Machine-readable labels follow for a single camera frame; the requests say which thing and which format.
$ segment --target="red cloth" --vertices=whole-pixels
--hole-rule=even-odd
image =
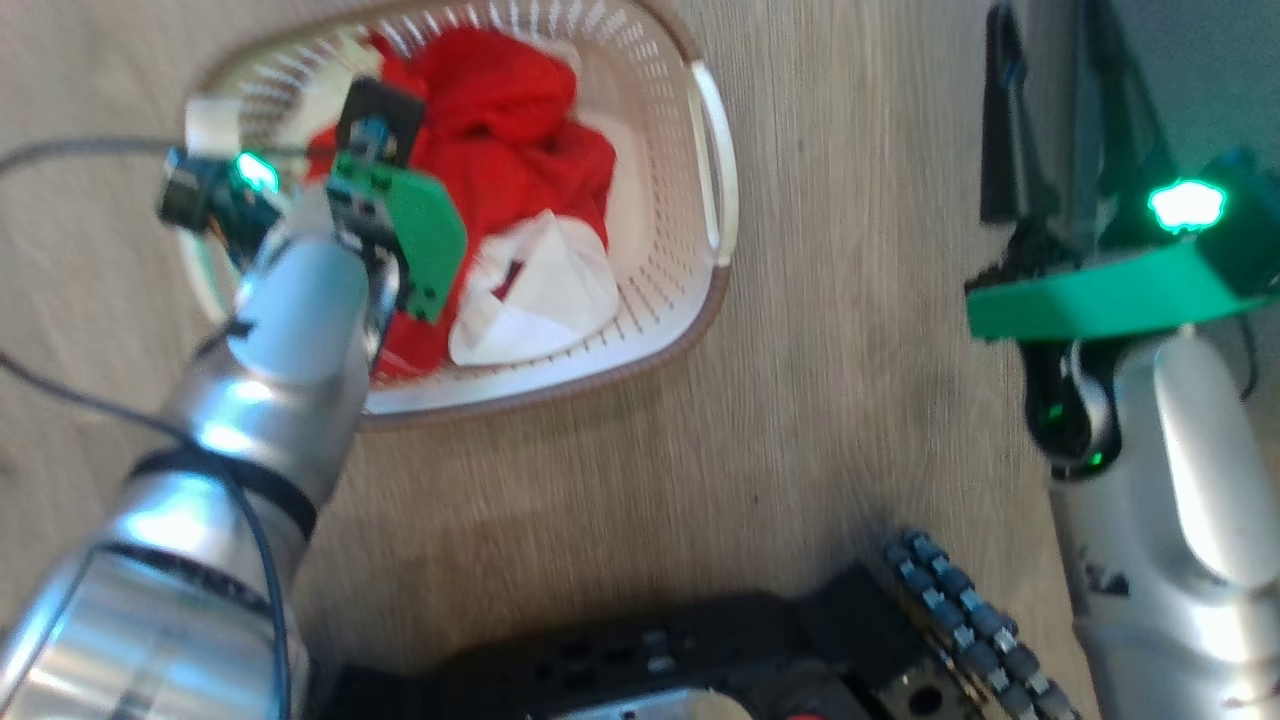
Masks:
[[[383,82],[426,101],[410,168],[449,191],[467,228],[467,256],[436,325],[397,313],[378,377],[413,378],[448,355],[458,293],[486,236],[543,210],[577,218],[608,243],[604,208],[616,155],[600,133],[568,119],[577,94],[573,70],[558,59],[494,31],[451,29],[403,59],[383,37]],[[334,129],[312,138],[332,147]],[[312,164],[310,176],[328,174]]]

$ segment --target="black strap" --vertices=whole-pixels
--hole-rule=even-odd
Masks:
[[[297,486],[274,470],[195,447],[173,447],[143,457],[129,473],[129,478],[165,471],[206,475],[230,473],[230,478],[228,478],[230,482],[280,509],[302,530],[302,536],[307,541],[311,539],[311,534],[316,529],[315,503]]]

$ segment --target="basket handle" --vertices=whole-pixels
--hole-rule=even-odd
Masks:
[[[712,247],[716,250],[716,265],[728,266],[737,247],[739,199],[737,199],[737,155],[733,152],[733,136],[728,129],[728,113],[724,111],[724,99],[721,97],[716,78],[701,60],[689,64],[698,97],[703,106],[707,129],[710,131],[710,155],[719,179],[719,217],[714,209],[708,214]]]

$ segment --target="laundry basket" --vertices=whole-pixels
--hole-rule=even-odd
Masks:
[[[366,424],[502,411],[614,383],[686,352],[728,287],[739,211],[728,120],[689,29],[662,0],[419,1],[365,10],[257,42],[216,68],[197,94],[239,99],[242,143],[273,145],[307,79],[334,61],[338,47],[380,33],[407,54],[457,26],[575,46],[580,108],[618,114],[643,138],[632,187],[644,195],[635,200],[648,218],[645,246],[635,269],[617,277],[616,320],[595,337],[529,363],[375,382]],[[285,170],[282,181],[292,179]],[[216,243],[186,233],[180,241],[197,300],[211,320],[223,320],[234,268]]]

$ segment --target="black cable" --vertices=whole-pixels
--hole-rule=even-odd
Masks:
[[[1258,389],[1258,380],[1261,375],[1261,370],[1258,369],[1258,336],[1253,332],[1253,323],[1249,322],[1248,315],[1238,315],[1236,322],[1240,324],[1240,340],[1244,342],[1244,359],[1249,366],[1249,374],[1244,380],[1244,391],[1240,392],[1240,402],[1244,402],[1253,396],[1253,391]]]
[[[132,136],[96,136],[96,137],[67,137],[44,140],[24,145],[0,156],[0,176],[23,165],[29,165],[42,160],[63,156],[82,155],[134,155],[134,154],[164,154],[170,147],[180,146],[182,141],[132,137]],[[261,155],[280,156],[311,156],[332,154],[332,149],[291,149],[291,147],[251,147],[247,151]],[[125,407],[123,405],[93,397],[88,393],[73,389],[56,380],[46,378],[22,363],[14,360],[8,352],[0,350],[0,369],[6,370],[26,384],[45,392],[58,400],[88,407],[97,413],[114,415],[122,420],[133,423],[166,436],[175,442],[198,451],[200,456],[207,459],[212,466],[210,477],[219,482],[232,498],[248,524],[253,544],[257,546],[259,557],[262,561],[262,574],[266,579],[268,605],[271,615],[271,632],[274,641],[273,666],[275,675],[275,689],[279,696],[276,708],[280,720],[292,720],[293,697],[292,678],[289,675],[289,646],[284,623],[284,593],[280,591],[280,579],[275,569],[275,559],[271,557],[270,546],[266,542],[266,530],[257,516],[257,511],[250,503],[248,496],[236,482],[236,473],[230,465],[218,455],[206,451],[186,430],[166,423],[165,420]]]

